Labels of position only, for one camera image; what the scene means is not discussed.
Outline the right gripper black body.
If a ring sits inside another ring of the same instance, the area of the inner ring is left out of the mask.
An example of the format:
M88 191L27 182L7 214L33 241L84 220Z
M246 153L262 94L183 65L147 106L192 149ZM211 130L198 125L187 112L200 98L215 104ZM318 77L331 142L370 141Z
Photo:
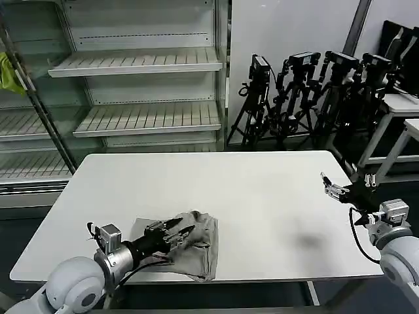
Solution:
M352 204L356 211L377 211L377 199L363 183L343 187L342 203Z

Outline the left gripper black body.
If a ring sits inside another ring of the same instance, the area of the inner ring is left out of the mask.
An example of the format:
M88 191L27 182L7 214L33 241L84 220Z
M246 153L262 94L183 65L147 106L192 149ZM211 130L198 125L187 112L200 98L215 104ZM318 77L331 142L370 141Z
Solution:
M165 222L156 222L147 226L143 235L131 242L133 257L144 259L157 252L167 254L171 248L165 240L167 235Z

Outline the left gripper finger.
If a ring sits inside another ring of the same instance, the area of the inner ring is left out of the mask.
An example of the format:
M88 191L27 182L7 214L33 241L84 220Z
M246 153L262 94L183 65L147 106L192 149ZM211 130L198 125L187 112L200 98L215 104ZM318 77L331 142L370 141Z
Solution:
M179 246L183 243L184 239L189 236L194 228L195 226L187 226L183 229L180 229L180 231L177 233L163 237L163 240L165 244L168 244L169 246Z
M172 229L174 226L177 226L182 221L181 217L175 217L168 220L158 220L150 225L147 225L147 232L154 232L157 230L162 230L166 232L169 229Z

